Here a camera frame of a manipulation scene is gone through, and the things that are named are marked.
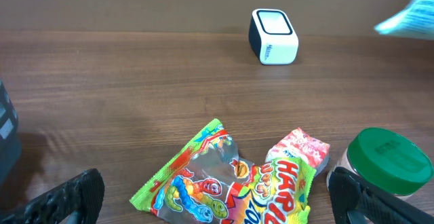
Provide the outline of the orange white snack packet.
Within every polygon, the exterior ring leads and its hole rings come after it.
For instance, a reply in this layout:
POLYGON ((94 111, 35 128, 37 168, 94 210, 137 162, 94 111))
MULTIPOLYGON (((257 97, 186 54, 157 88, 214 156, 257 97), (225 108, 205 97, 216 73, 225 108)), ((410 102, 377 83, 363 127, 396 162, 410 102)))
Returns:
POLYGON ((269 162, 278 157, 300 157, 316 169, 315 176, 317 176, 327 166, 330 159, 329 152, 329 144, 297 128, 269 149, 265 161, 269 162))

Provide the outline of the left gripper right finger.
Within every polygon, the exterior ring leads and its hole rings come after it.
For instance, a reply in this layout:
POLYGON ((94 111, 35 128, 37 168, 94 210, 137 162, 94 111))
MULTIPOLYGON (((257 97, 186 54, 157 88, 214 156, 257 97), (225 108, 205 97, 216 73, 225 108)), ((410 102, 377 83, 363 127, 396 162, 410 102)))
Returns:
POLYGON ((330 171, 328 190, 336 224, 433 224, 433 216, 343 167, 330 171))

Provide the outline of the green lid jar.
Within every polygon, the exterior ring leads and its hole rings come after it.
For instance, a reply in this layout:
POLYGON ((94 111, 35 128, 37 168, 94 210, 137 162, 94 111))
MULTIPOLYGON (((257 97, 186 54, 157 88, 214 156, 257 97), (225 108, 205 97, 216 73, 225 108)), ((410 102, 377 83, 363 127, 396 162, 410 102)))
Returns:
POLYGON ((332 170, 343 167, 406 200, 433 178, 433 163, 406 137, 384 128, 362 130, 332 170))

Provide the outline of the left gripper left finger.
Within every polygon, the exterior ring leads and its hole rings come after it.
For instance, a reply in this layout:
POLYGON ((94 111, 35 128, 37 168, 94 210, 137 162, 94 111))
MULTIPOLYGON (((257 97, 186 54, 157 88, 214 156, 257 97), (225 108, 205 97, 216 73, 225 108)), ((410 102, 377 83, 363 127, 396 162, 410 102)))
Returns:
POLYGON ((101 173, 91 168, 34 198, 26 205, 1 213, 1 224, 95 224, 104 199, 101 173))

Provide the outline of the teal tissue packet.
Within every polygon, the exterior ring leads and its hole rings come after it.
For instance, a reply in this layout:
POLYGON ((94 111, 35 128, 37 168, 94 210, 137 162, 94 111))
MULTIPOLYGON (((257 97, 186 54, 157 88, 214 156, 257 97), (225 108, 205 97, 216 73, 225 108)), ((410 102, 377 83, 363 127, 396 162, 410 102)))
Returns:
POLYGON ((433 40, 433 0, 411 0, 374 30, 380 35, 433 40))

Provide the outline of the colourful gummy candy bag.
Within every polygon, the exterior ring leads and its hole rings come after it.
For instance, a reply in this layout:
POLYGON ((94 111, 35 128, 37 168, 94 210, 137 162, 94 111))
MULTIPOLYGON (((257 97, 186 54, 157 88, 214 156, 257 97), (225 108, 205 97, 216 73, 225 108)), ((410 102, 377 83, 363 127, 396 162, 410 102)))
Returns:
POLYGON ((232 136, 213 119, 130 203, 168 223, 307 223, 315 173, 301 157, 262 165, 243 159, 232 136))

